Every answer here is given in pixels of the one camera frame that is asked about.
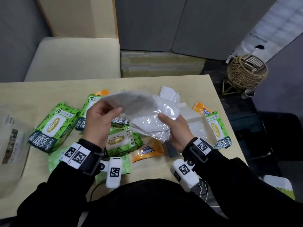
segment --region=light wood table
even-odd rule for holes
[[[110,93],[114,93],[126,89],[159,94],[162,85],[179,91],[181,102],[186,102],[189,107],[193,107],[196,102],[200,101],[211,110],[218,111],[232,140],[232,145],[228,149],[220,150],[221,153],[229,159],[238,157],[246,162],[208,75],[0,83],[0,104],[32,105],[37,110],[36,120],[33,124],[36,127],[60,102],[65,101],[67,105],[81,109],[87,96],[96,91],[108,89]],[[25,113],[22,116],[23,119],[26,119],[28,115]],[[73,130],[62,147],[71,145],[80,137],[79,131]],[[175,159],[161,156],[138,161],[131,165],[131,174],[122,177],[121,184],[153,178],[176,181],[170,173],[170,166]],[[22,201],[36,190],[39,183],[46,182],[48,176],[48,155],[31,147],[23,176],[17,188],[11,195],[0,199],[0,218],[16,215],[17,208]],[[93,194],[93,199],[106,193],[108,193],[106,188],[103,185],[99,186]]]

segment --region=wicker basket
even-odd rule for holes
[[[266,64],[253,55],[236,57],[227,68],[228,80],[238,88],[252,89],[267,76]]]

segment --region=black sleeve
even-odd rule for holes
[[[208,161],[197,162],[194,169],[209,184],[222,212],[231,221],[298,219],[302,204],[258,179],[242,160],[229,160],[217,150],[207,156]]]
[[[101,152],[86,140],[78,143],[91,152]],[[60,162],[47,183],[41,183],[19,206],[11,226],[77,226],[93,182],[93,176]]]

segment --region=beige chair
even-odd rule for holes
[[[120,78],[114,0],[37,0],[54,37],[44,38],[25,81]]]

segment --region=person's arm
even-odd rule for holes
[[[80,145],[91,152],[102,151],[111,121],[122,111],[122,108],[111,109],[99,101],[87,111]],[[77,226],[86,203],[85,195],[93,182],[93,176],[60,162],[47,183],[41,183],[19,206],[11,226]]]
[[[185,119],[177,121],[159,114],[162,122],[170,126],[172,145],[179,151],[193,143]],[[223,213],[235,222],[241,220],[296,219],[302,204],[295,202],[276,188],[264,183],[239,158],[227,159],[218,150],[212,150],[206,163],[197,162],[194,170],[204,179],[214,194]]]

